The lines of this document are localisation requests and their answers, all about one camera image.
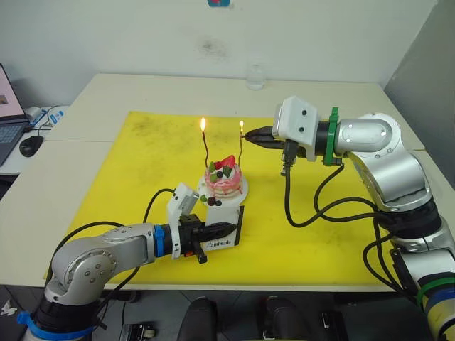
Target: black connector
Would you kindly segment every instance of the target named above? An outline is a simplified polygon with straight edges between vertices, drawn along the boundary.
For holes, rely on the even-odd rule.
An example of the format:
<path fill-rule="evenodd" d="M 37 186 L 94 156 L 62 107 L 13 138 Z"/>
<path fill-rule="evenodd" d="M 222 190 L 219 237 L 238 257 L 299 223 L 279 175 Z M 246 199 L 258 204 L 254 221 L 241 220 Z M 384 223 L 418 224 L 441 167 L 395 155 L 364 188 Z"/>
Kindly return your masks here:
<path fill-rule="evenodd" d="M 299 144 L 292 140 L 286 140 L 284 142 L 283 154 L 282 154 L 282 161 L 283 161 L 283 171 L 282 175 L 286 175 L 286 169 L 291 168 L 295 162 L 296 157 L 299 152 Z"/>

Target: yellow mat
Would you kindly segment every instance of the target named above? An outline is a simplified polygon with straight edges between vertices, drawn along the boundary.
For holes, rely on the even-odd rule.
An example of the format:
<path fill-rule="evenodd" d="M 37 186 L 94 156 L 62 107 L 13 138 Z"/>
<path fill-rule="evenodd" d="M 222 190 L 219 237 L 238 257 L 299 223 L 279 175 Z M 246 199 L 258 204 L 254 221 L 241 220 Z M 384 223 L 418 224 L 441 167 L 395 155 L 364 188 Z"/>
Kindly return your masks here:
<path fill-rule="evenodd" d="M 271 125 L 270 118 L 207 117 L 205 134 L 209 160 L 239 152 L 239 120 L 245 131 Z M 161 188 L 184 182 L 196 188 L 205 169 L 200 117 L 130 112 L 95 181 L 68 231 L 98 220 L 122 224 L 142 221 L 151 196 Z M 208 252 L 208 263 L 195 257 L 172 260 L 165 256 L 143 266 L 132 283 L 203 285 L 368 285 L 378 282 L 362 262 L 363 247 L 374 239 L 370 219 L 347 223 L 317 220 L 297 229 L 284 214 L 284 178 L 281 151 L 243 143 L 242 171 L 250 191 L 245 205 L 240 245 Z M 291 210 L 296 221 L 313 213 L 314 191 L 335 168 L 298 159 L 292 168 Z M 154 203 L 149 221 L 166 223 L 164 193 Z M 321 205 L 345 196 L 368 198 L 349 160 L 346 169 L 326 186 Z M 198 202 L 194 212 L 204 221 L 206 208 Z M 346 203 L 330 211 L 333 216 L 369 212 L 360 203 Z M 109 227 L 93 227 L 79 237 L 95 236 Z M 373 265 L 377 265 L 372 252 Z M 119 283 L 127 272 L 112 279 Z"/>

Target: laptop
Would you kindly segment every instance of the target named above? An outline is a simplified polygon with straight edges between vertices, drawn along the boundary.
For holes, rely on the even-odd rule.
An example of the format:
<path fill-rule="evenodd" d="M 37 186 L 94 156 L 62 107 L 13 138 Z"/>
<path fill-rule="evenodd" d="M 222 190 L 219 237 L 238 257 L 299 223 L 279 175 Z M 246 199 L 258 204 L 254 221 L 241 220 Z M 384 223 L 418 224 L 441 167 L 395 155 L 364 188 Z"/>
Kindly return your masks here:
<path fill-rule="evenodd" d="M 28 125 L 26 114 L 0 64 L 0 166 L 13 151 Z"/>

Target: lit candle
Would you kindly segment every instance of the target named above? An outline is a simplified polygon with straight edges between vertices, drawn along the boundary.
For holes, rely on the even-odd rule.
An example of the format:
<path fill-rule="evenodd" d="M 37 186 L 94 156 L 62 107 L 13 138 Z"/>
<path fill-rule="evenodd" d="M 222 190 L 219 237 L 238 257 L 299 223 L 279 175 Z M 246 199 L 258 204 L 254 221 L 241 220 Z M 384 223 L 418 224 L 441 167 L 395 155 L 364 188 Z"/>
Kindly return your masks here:
<path fill-rule="evenodd" d="M 240 167 L 240 157 L 242 156 L 242 153 L 243 153 L 242 138 L 243 138 L 243 121 L 240 121 L 240 135 L 239 135 L 239 143 L 240 143 L 239 167 Z"/>
<path fill-rule="evenodd" d="M 205 119 L 200 119 L 200 130 L 202 131 L 202 140 L 204 141 L 205 146 L 205 167 L 208 167 L 207 160 L 208 160 L 208 148 L 207 142 L 205 142 Z"/>

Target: white table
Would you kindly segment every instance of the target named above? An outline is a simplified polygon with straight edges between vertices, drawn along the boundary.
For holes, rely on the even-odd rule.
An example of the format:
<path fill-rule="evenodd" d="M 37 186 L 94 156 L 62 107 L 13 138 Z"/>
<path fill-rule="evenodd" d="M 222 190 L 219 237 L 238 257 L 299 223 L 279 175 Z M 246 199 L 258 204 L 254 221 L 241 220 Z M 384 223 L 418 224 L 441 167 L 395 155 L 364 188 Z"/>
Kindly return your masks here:
<path fill-rule="evenodd" d="M 43 107 L 41 109 L 43 109 L 43 110 L 51 109 L 51 113 L 54 113 L 54 112 L 58 112 L 58 111 L 66 112 L 67 108 L 68 108 L 68 106 L 56 106 L 56 107 Z M 47 116 L 44 115 L 41 117 L 40 121 L 38 121 L 36 123 L 35 127 L 39 127 L 41 124 L 46 124 L 46 122 L 47 122 Z M 47 139 L 47 135 L 49 134 L 49 130 L 46 130 L 46 129 L 51 129 L 51 128 L 52 128 L 52 126 L 46 126 L 40 130 L 40 135 L 43 136 L 45 140 Z M 32 136 L 36 136 L 36 135 L 38 135 L 38 131 L 34 130 L 34 131 L 29 131 L 28 133 L 25 133 L 21 137 L 21 140 L 14 146 L 14 149 L 8 155 L 8 158 L 0 166 L 0 175 L 18 175 L 27 167 L 27 165 L 31 162 L 31 160 L 35 158 L 35 155 L 33 155 L 29 158 L 26 158 L 19 151 L 19 146 L 23 140 L 28 139 L 29 137 L 32 137 Z"/>
<path fill-rule="evenodd" d="M 29 167 L 0 201 L 0 258 L 8 259 L 1 266 L 0 283 L 44 284 L 43 273 L 53 250 L 74 218 L 128 111 L 272 116 L 276 104 L 291 94 L 318 106 L 323 117 L 329 115 L 335 104 L 340 107 L 342 118 L 357 117 L 369 111 L 391 114 L 401 124 L 407 147 L 423 149 L 411 128 L 374 84 L 268 82 L 263 90 L 253 92 L 242 80 L 97 75 L 49 133 Z M 455 227 L 452 207 L 455 192 L 425 151 L 415 151 L 415 154 L 426 169 L 440 212 Z M 129 287 L 157 288 L 147 285 Z M 385 290 L 383 286 L 267 289 Z"/>

